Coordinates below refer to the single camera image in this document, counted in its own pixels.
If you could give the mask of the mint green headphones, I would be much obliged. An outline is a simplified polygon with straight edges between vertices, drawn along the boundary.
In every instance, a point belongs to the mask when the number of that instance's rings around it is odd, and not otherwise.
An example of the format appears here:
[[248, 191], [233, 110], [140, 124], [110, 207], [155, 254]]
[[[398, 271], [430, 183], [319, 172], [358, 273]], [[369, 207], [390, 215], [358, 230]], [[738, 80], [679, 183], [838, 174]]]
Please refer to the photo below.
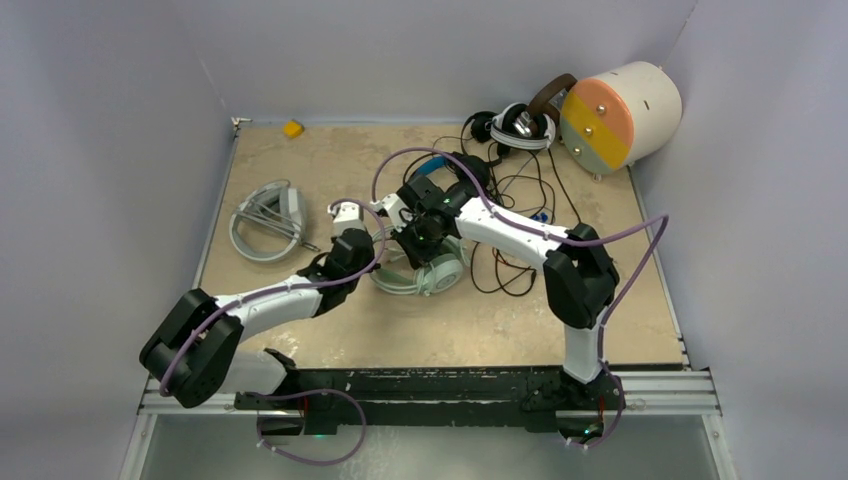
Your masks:
[[390, 239], [401, 249], [387, 248], [387, 262], [406, 258], [413, 269], [411, 277], [379, 267], [370, 272], [376, 286], [392, 295], [430, 296], [455, 285], [470, 266], [460, 239], [453, 236], [428, 237], [409, 227], [390, 229]]

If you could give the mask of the white grey headphones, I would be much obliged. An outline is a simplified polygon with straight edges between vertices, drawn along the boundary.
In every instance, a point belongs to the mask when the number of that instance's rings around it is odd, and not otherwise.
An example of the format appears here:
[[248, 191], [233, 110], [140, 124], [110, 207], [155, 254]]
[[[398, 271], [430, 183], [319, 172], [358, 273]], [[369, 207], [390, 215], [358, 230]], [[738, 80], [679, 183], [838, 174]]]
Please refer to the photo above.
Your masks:
[[[306, 239], [306, 202], [298, 188], [288, 179], [269, 182], [251, 192], [233, 211], [229, 219], [228, 234], [234, 249], [255, 263], [275, 263], [296, 247], [320, 253], [321, 248]], [[260, 251], [252, 247], [239, 232], [244, 222], [252, 222], [288, 241], [278, 251]]]

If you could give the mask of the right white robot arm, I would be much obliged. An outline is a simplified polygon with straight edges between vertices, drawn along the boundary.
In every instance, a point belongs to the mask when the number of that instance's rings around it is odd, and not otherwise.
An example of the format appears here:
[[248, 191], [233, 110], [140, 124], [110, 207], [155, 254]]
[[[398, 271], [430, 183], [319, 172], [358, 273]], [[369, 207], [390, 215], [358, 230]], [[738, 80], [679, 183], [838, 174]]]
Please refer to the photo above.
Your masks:
[[455, 238], [489, 245], [541, 273], [548, 306], [565, 329], [563, 397], [584, 407], [599, 396], [601, 317], [620, 277], [592, 227], [546, 225], [505, 210], [469, 179], [443, 190], [416, 176], [386, 196], [383, 208], [414, 268], [433, 263], [445, 241]]

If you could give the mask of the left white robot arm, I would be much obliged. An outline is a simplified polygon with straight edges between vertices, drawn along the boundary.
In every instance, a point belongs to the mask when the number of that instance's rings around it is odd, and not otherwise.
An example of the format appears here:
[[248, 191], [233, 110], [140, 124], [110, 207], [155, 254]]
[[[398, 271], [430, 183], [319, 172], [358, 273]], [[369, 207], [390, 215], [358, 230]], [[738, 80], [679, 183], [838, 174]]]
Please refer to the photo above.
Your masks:
[[286, 280], [265, 289], [214, 297], [201, 288], [184, 293], [139, 353], [140, 364], [160, 382], [160, 393], [196, 407], [234, 373], [239, 344], [286, 322], [321, 316], [355, 291], [376, 266], [372, 237], [348, 228]]

